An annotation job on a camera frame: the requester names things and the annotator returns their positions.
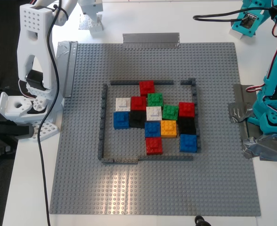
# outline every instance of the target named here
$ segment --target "lego baseplate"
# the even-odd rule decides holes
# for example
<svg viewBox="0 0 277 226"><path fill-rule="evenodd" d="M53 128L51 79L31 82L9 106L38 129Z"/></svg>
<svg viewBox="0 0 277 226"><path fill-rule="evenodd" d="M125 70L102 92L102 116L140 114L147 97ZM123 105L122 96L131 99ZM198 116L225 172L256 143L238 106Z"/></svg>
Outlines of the lego baseplate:
<svg viewBox="0 0 277 226"><path fill-rule="evenodd" d="M173 80L179 86L188 78L196 78L201 134L201 151L191 155L193 161L98 160L104 83ZM233 43L182 43L169 49L79 44L72 96L64 105L50 212L260 216L253 163L242 155L239 126L229 121L234 84L239 75ZM179 101L182 95L174 86L165 91ZM136 144L124 136L114 145L131 154L132 149L123 149L130 142Z"/></svg>

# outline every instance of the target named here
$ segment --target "red lego brick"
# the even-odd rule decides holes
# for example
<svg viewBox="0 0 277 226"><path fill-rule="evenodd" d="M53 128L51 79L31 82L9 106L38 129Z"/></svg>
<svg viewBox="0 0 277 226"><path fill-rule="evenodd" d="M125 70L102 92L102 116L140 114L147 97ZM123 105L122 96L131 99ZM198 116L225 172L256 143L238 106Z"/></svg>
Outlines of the red lego brick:
<svg viewBox="0 0 277 226"><path fill-rule="evenodd" d="M160 137L146 138L146 154L162 154L162 142Z"/></svg>
<svg viewBox="0 0 277 226"><path fill-rule="evenodd" d="M148 93L155 93L154 81L139 82L140 96L147 97Z"/></svg>
<svg viewBox="0 0 277 226"><path fill-rule="evenodd" d="M131 97L131 111L146 111L146 97Z"/></svg>
<svg viewBox="0 0 277 226"><path fill-rule="evenodd" d="M179 116L180 117L195 117L195 104L188 102L179 102Z"/></svg>

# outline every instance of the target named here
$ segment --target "yellow lego brick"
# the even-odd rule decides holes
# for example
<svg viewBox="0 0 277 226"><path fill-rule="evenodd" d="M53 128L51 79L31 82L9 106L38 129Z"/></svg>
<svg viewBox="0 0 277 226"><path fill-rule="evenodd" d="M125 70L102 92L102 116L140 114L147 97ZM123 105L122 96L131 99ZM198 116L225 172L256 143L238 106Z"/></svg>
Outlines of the yellow lego brick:
<svg viewBox="0 0 277 226"><path fill-rule="evenodd" d="M161 123L161 137L162 138L174 138L177 136L177 124L176 121L162 120Z"/></svg>

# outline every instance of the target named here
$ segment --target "white lego brick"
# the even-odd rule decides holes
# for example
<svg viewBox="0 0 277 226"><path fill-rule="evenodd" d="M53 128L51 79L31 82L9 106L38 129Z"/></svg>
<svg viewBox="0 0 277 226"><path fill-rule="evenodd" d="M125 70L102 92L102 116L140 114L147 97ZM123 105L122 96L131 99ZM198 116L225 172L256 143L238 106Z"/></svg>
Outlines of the white lego brick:
<svg viewBox="0 0 277 226"><path fill-rule="evenodd" d="M161 121L161 107L147 107L147 121Z"/></svg>
<svg viewBox="0 0 277 226"><path fill-rule="evenodd" d="M242 33L237 32L237 31L232 30L232 29L229 30L229 34L232 35L233 37L237 38L237 39L241 39L243 37Z"/></svg>
<svg viewBox="0 0 277 226"><path fill-rule="evenodd" d="M115 111L129 112L131 107L131 98L116 98Z"/></svg>
<svg viewBox="0 0 277 226"><path fill-rule="evenodd" d="M102 14L97 14L96 21L93 21L90 17L88 17L87 19L90 33L101 32L103 30Z"/></svg>

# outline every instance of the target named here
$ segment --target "white table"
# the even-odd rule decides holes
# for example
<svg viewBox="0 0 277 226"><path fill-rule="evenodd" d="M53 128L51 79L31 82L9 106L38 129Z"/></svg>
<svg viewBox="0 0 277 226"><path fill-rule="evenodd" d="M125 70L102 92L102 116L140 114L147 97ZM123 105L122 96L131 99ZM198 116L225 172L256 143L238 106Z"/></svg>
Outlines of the white table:
<svg viewBox="0 0 277 226"><path fill-rule="evenodd" d="M141 32L179 32L182 43L234 42L241 83L262 84L277 47L277 39L271 35L271 20L258 29L255 37L237 40L228 35L229 23L197 22L192 19L195 14L229 12L240 7L240 1L104 3L104 31L92 37L89 31L78 30L80 8L77 6L64 27L54 28L53 42L55 49L58 41L64 40L122 43L123 33ZM58 141L59 134L42 142L49 201ZM213 226L277 225L277 163L259 161L259 158L253 162L262 216L205 217ZM193 216L50 215L50 219L53 226L194 225ZM38 145L29 140L21 140L18 144L3 225L47 225Z"/></svg>

